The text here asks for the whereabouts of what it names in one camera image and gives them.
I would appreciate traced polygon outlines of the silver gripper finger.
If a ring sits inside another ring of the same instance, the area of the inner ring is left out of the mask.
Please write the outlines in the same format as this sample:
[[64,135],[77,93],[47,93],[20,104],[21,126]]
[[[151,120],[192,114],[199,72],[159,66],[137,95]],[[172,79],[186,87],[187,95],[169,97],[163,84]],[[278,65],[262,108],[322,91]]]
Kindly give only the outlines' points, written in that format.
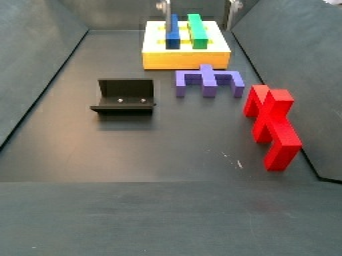
[[160,10],[165,17],[165,31],[171,31],[171,0],[157,0],[156,9]]
[[227,29],[232,27],[234,16],[238,11],[243,8],[242,0],[228,0],[230,8],[228,8],[228,19],[227,19]]

